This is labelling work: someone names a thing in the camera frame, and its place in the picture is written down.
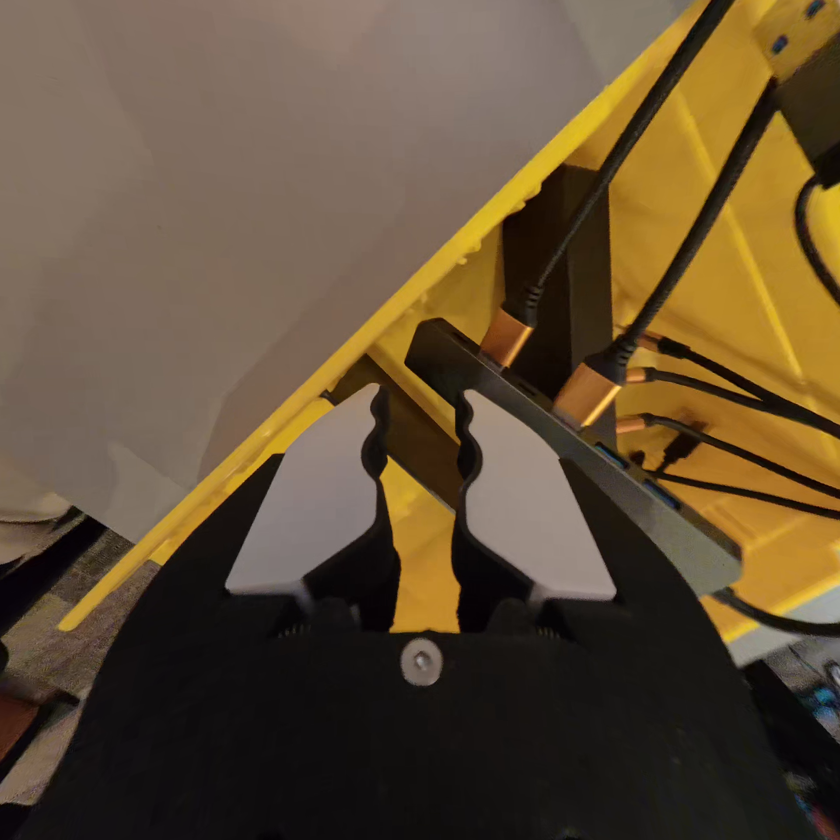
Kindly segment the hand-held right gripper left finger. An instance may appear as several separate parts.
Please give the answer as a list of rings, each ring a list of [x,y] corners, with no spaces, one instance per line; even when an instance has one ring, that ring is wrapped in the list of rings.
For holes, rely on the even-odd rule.
[[[390,397],[366,385],[281,457],[229,572],[231,595],[284,595],[313,614],[339,599],[361,628],[389,632],[402,566],[382,473]]]

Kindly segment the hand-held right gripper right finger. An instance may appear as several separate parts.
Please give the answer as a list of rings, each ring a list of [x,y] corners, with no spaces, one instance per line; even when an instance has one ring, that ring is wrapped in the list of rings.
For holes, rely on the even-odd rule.
[[[456,428],[458,629],[486,631],[507,600],[533,618],[550,602],[613,602],[616,585],[554,449],[478,391],[458,396]]]

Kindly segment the black cable orange usb-a plug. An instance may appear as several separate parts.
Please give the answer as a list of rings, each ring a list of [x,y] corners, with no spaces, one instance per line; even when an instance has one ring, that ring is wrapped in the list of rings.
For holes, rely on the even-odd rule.
[[[604,350],[587,356],[554,398],[553,413],[568,425],[593,425],[625,386],[628,363],[641,339],[697,256],[768,129],[777,110],[777,87],[773,77],[765,84],[696,219],[634,320]]]

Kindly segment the dark grey usb hub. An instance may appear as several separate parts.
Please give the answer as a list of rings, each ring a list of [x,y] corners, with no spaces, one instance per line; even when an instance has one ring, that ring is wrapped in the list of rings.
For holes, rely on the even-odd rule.
[[[825,189],[839,183],[839,3],[774,2],[754,29],[778,108]]]
[[[657,483],[626,455],[615,435],[574,431],[553,414],[547,398],[480,356],[478,345],[442,318],[419,323],[406,368],[451,406],[475,391],[523,422],[563,460],[577,465],[645,532],[698,596],[736,582],[740,547],[688,503]]]

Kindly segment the black braided cable orange plug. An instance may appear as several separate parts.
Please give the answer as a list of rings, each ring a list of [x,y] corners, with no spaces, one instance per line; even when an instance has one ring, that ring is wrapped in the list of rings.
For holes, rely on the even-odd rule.
[[[706,5],[596,171],[587,192],[570,217],[560,242],[553,248],[540,273],[525,286],[506,292],[497,315],[480,343],[482,354],[500,368],[510,367],[529,341],[538,324],[541,300],[557,265],[583,222],[608,193],[610,184],[636,143],[732,5],[733,1],[711,1]]]

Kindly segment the yellow plastic bin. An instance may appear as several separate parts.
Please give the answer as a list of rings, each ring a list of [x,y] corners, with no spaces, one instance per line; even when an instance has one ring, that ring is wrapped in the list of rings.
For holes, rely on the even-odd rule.
[[[630,153],[610,193],[614,323],[635,315],[676,252],[748,116],[770,65],[759,31],[776,2],[736,2],[663,111]],[[672,24],[593,104],[482,207],[275,412],[259,409],[248,437],[223,445],[226,459],[173,512],[159,514],[136,546],[93,584],[56,629],[80,637],[125,593],[143,567],[156,570],[269,454],[323,415],[320,393],[369,353],[430,417],[450,433],[453,411],[406,371],[403,359],[420,321],[443,317],[479,340],[501,295],[501,220],[548,191],[550,168],[602,162],[632,107],[665,66],[701,2]],[[796,243],[795,195],[811,168],[781,117],[775,117],[709,239],[655,333],[690,345],[751,380],[838,421],[838,308]],[[620,415],[691,417],[731,444],[838,486],[838,441],[828,434],[735,406],[671,383],[630,385]],[[735,538],[744,551],[736,584],[745,601],[807,621],[836,620],[838,523],[719,490],[676,493]]]

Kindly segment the black bin divider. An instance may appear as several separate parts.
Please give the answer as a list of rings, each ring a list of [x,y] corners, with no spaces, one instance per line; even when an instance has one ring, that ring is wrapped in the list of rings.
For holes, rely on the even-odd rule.
[[[500,229],[505,292],[519,291],[549,261],[595,172],[562,164]],[[586,356],[613,338],[610,210],[601,197],[552,270],[530,341],[504,374],[522,400],[550,409]]]

